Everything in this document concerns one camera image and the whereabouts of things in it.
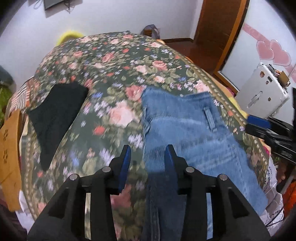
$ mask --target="denim fabric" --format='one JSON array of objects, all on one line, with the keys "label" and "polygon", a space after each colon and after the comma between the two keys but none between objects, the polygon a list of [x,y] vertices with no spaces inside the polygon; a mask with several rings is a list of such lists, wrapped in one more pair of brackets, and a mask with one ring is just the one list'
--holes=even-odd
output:
[{"label": "denim fabric", "polygon": [[[165,170],[164,151],[172,144],[178,156],[203,174],[221,173],[247,198],[258,214],[267,199],[248,166],[245,151],[221,120],[209,93],[173,96],[147,88],[142,94],[144,125],[144,161],[148,172],[146,223],[143,240],[179,241],[181,238],[186,196],[177,195],[174,175]],[[211,238],[211,202],[207,198],[208,238]]]}]

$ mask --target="yellow round object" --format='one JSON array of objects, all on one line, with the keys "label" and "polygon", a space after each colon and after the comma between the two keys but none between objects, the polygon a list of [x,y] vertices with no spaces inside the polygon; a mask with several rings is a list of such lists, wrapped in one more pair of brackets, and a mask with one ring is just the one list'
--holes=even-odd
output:
[{"label": "yellow round object", "polygon": [[77,38],[81,38],[84,37],[84,34],[79,33],[77,31],[67,31],[65,33],[62,34],[62,36],[59,38],[58,42],[57,42],[57,46],[61,45],[62,43],[65,43],[71,39],[77,39]]}]

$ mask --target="orange object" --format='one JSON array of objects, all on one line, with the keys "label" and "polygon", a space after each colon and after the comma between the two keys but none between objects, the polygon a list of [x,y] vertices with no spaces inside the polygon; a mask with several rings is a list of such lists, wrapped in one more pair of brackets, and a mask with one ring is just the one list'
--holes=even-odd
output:
[{"label": "orange object", "polygon": [[296,203],[296,182],[290,184],[286,193],[283,195],[283,201],[285,207],[284,215],[287,217],[293,205]]},{"label": "orange object", "polygon": [[12,113],[0,129],[0,183],[10,211],[20,209],[22,188],[18,143],[21,136],[20,110]]}]

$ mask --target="belt loop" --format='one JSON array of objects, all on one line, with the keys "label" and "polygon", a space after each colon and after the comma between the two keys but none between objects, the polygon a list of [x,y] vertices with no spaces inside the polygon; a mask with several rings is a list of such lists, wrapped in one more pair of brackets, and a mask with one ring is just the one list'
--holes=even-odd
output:
[{"label": "belt loop", "polygon": [[204,112],[205,112],[205,116],[207,118],[207,121],[209,123],[210,130],[211,131],[216,130],[215,121],[214,121],[213,115],[210,111],[210,108],[208,106],[204,107]]}]

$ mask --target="wooden floor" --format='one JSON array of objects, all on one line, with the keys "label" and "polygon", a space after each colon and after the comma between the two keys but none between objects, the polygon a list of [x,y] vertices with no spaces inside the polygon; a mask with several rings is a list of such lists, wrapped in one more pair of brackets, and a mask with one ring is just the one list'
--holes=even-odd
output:
[{"label": "wooden floor", "polygon": [[212,75],[214,73],[214,69],[219,61],[215,49],[205,49],[190,41],[167,43],[167,45],[189,57],[197,66],[203,68],[209,74]]}]

